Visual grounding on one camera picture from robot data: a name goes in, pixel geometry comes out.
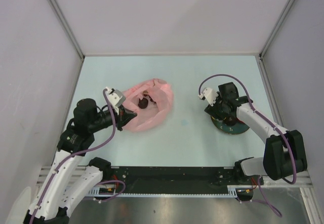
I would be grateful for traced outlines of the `dark red fake fruit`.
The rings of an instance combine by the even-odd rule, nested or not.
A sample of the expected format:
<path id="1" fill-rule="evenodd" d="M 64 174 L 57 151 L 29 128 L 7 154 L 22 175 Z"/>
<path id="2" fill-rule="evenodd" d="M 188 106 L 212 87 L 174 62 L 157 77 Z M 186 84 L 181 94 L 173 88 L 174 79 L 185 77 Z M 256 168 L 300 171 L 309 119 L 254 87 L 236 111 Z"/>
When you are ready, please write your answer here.
<path id="1" fill-rule="evenodd" d="M 228 125 L 228 126 L 234 126 L 236 125 L 237 123 L 237 120 L 235 117 L 232 117 L 232 116 L 229 116 L 229 117 L 226 117 L 223 122 Z"/>

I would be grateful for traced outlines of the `pink plastic bag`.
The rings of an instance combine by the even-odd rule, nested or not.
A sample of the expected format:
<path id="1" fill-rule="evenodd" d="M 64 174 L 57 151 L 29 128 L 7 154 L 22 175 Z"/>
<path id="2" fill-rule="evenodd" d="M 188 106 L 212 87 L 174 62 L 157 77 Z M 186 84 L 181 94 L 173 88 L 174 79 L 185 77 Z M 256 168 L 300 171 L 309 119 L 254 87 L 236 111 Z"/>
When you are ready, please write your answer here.
<path id="1" fill-rule="evenodd" d="M 137 117 L 123 127 L 123 130 L 131 132 L 146 131 L 162 124 L 174 102 L 171 85 L 159 78 L 141 82 L 124 91 L 123 95 L 126 97 L 123 106 L 137 113 Z M 142 98 L 148 99 L 146 109 L 138 107 L 138 101 Z"/>

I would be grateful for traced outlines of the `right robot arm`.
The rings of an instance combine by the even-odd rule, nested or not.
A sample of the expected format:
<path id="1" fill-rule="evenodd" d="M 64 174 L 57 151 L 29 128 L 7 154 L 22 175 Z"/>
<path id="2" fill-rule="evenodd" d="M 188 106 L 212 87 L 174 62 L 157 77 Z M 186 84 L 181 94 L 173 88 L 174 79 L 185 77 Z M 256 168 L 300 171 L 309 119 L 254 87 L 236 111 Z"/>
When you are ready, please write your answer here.
<path id="1" fill-rule="evenodd" d="M 206 100 L 205 112 L 214 126 L 227 134 L 239 135 L 252 130 L 265 144 L 263 157 L 249 157 L 235 163 L 234 180 L 246 184 L 253 175 L 265 175 L 276 181 L 307 169 L 302 134 L 288 130 L 265 117 L 248 96 L 239 96 L 232 82 L 222 84 L 218 91 L 206 87 L 199 98 Z"/>

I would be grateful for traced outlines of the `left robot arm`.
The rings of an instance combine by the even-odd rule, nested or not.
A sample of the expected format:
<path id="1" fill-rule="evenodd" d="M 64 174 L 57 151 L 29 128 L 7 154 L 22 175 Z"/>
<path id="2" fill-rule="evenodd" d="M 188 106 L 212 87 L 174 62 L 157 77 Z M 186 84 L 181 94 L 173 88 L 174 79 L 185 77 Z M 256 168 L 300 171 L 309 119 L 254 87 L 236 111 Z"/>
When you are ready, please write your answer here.
<path id="1" fill-rule="evenodd" d="M 111 163 L 95 157 L 81 177 L 68 186 L 83 157 L 93 151 L 94 134 L 108 127 L 115 133 L 136 116 L 137 113 L 126 109 L 122 103 L 99 108 L 93 99 L 80 100 L 60 137 L 51 169 L 23 223 L 68 223 L 78 204 L 96 184 L 112 183 Z"/>

